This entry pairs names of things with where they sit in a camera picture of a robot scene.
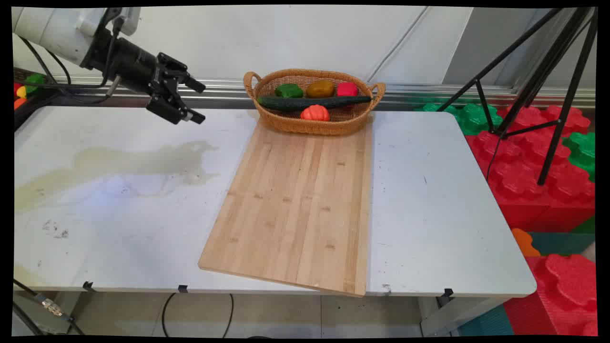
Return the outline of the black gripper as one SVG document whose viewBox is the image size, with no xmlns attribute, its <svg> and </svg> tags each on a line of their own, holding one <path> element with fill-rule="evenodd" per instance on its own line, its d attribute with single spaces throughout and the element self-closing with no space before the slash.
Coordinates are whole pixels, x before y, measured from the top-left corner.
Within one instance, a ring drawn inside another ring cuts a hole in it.
<svg viewBox="0 0 610 343">
<path fill-rule="evenodd" d="M 187 107 L 181 98 L 169 96 L 167 87 L 178 84 L 185 84 L 197 93 L 205 91 L 206 86 L 191 76 L 185 63 L 163 52 L 155 57 L 124 38 L 114 37 L 109 29 L 101 29 L 94 36 L 85 56 L 85 68 L 101 71 L 112 81 L 120 76 L 122 86 L 150 95 L 146 110 L 174 125 L 181 121 L 202 124 L 206 119 Z"/>
</svg>

